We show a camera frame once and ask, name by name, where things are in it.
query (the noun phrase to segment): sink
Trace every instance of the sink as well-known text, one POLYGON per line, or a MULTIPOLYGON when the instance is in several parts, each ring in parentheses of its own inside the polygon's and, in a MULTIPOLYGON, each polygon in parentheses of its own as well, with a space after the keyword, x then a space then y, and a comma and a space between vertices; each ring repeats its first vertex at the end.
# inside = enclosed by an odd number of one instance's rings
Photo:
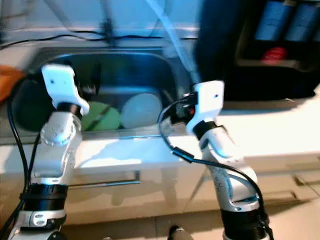
MULTIPOLYGON (((24 81, 12 103, 22 139, 26 139, 24 143, 31 142, 28 137, 37 134, 54 110, 41 74, 41 67, 47 63, 72 66, 76 84, 85 86, 84 98, 110 105, 120 114, 134 96, 153 95, 164 108, 191 86, 181 62, 163 57, 161 48, 42 48, 30 63, 32 77, 24 81), (97 94, 86 94, 90 86, 97 88, 97 94)), ((158 136, 156 122, 129 129, 119 124, 117 129, 83 132, 84 139, 150 136, 158 136)))

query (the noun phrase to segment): orange cloth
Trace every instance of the orange cloth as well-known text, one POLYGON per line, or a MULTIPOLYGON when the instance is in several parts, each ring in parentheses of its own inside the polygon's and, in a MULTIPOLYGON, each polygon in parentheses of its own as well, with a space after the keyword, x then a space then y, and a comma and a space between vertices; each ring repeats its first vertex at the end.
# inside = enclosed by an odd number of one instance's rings
POLYGON ((25 76, 11 66, 0 65, 0 103, 9 97, 14 85, 25 76))

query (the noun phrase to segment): wall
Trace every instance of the wall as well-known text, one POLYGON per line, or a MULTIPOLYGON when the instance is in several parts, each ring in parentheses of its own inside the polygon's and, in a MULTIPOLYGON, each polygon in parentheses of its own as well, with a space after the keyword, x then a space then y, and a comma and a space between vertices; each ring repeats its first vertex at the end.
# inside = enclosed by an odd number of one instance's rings
MULTIPOLYGON (((49 0, 58 5, 73 27, 97 28, 104 19, 100 0, 49 0)), ((149 35, 157 17, 145 0, 103 0, 112 12, 114 26, 119 35, 149 35)), ((157 0, 175 26, 183 32, 197 29, 203 0, 157 0)), ((61 23, 43 0, 4 0, 5 25, 9 30, 59 28, 61 23)))

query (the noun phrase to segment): countertop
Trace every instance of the countertop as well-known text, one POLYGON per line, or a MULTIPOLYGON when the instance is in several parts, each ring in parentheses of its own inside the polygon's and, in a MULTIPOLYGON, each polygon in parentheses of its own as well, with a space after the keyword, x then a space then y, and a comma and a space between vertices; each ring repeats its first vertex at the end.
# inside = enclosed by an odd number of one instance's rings
MULTIPOLYGON (((34 44, 15 48, 18 51, 23 49, 20 53, 24 53, 26 58, 31 58, 36 49, 34 44)), ((4 51, 11 55, 13 49, 4 51)), ((25 59, 4 61, 4 51, 0 51, 0 64, 11 64, 23 69, 25 59)), ((247 158, 310 154, 320 156, 320 87, 316 92, 315 97, 288 110, 225 110, 218 116, 217 123, 227 128, 247 158)), ((201 156, 195 137, 171 136, 170 140, 195 156, 201 156)), ((29 159, 32 146, 25 145, 24 149, 29 159)), ((2 145, 0 153, 0 174, 23 171, 16 146, 2 145)), ((187 163, 173 156, 159 137, 84 140, 76 153, 77 173, 177 164, 187 163)))

